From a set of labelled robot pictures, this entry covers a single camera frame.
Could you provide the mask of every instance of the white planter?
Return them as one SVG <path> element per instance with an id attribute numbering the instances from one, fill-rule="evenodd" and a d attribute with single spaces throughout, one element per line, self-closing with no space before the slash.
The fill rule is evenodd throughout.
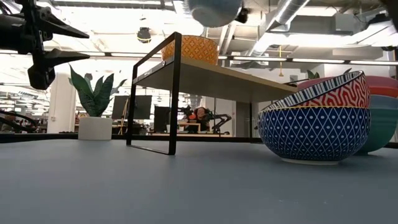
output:
<path id="1" fill-rule="evenodd" d="M 79 121 L 79 140 L 111 140 L 112 119 L 85 117 Z"/>

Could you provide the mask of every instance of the bowl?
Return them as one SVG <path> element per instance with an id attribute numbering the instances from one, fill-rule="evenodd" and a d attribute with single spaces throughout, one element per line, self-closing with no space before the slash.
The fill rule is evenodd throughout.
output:
<path id="1" fill-rule="evenodd" d="M 371 108 L 372 120 L 368 140 L 355 155 L 367 155 L 383 148 L 394 136 L 398 110 Z"/>
<path id="2" fill-rule="evenodd" d="M 369 87 L 372 95 L 390 96 L 393 98 L 398 97 L 398 89 L 382 87 L 382 86 L 372 86 Z"/>
<path id="3" fill-rule="evenodd" d="M 167 60 L 174 56 L 175 41 L 164 47 L 162 60 Z M 214 40 L 195 35 L 182 35 L 181 55 L 183 57 L 201 60 L 203 62 L 217 65 L 218 44 Z"/>
<path id="4" fill-rule="evenodd" d="M 393 78 L 367 75 L 366 81 L 368 82 L 368 85 L 370 87 L 381 86 L 381 87 L 394 88 L 398 90 L 398 80 Z"/>
<path id="5" fill-rule="evenodd" d="M 371 105 L 373 109 L 398 109 L 398 98 L 381 95 L 371 95 Z"/>
<path id="6" fill-rule="evenodd" d="M 294 107 L 260 111 L 258 130 L 284 161 L 331 165 L 363 146 L 370 120 L 368 108 Z"/>
<path id="7" fill-rule="evenodd" d="M 267 106 L 266 110 L 294 106 L 355 106 L 368 108 L 370 92 L 362 71 L 330 78 Z"/>
<path id="8" fill-rule="evenodd" d="M 325 77 L 325 78 L 317 78 L 313 80 L 307 80 L 302 83 L 297 84 L 298 90 L 302 90 L 304 88 L 308 88 L 312 85 L 315 85 L 320 82 L 324 82 L 326 80 L 331 79 L 332 77 Z M 388 77 L 379 77 L 374 75 L 366 75 L 366 82 L 368 83 L 369 87 L 372 86 L 376 87 L 388 87 L 398 89 L 398 80 Z"/>

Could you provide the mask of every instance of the computer monitor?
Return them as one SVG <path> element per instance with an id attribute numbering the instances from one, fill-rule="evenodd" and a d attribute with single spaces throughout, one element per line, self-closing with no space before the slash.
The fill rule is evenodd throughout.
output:
<path id="1" fill-rule="evenodd" d="M 121 119 L 124 107 L 126 108 L 126 116 L 129 114 L 130 96 L 115 96 L 113 102 L 112 119 Z M 152 106 L 152 96 L 136 96 L 134 107 L 134 119 L 150 119 L 150 108 Z"/>
<path id="2" fill-rule="evenodd" d="M 168 106 L 155 106 L 154 132 L 162 133 L 167 130 L 169 124 L 170 108 Z"/>

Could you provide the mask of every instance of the blue patterned bowl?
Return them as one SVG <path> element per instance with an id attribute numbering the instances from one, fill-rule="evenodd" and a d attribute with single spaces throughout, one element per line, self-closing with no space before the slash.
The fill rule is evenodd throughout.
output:
<path id="1" fill-rule="evenodd" d="M 370 109 L 296 107 L 259 112 L 259 134 L 282 160 L 330 165 L 357 152 L 366 142 Z"/>

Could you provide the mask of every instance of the stacked bowls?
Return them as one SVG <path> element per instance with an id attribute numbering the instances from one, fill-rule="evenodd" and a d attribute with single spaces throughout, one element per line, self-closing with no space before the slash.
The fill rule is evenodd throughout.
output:
<path id="1" fill-rule="evenodd" d="M 371 91 L 371 131 L 357 155 L 383 148 L 395 134 L 398 121 L 398 80 L 377 76 L 366 79 Z"/>
<path id="2" fill-rule="evenodd" d="M 282 160 L 330 165 L 356 153 L 370 129 L 370 90 L 363 72 L 304 88 L 259 112 L 259 134 Z"/>

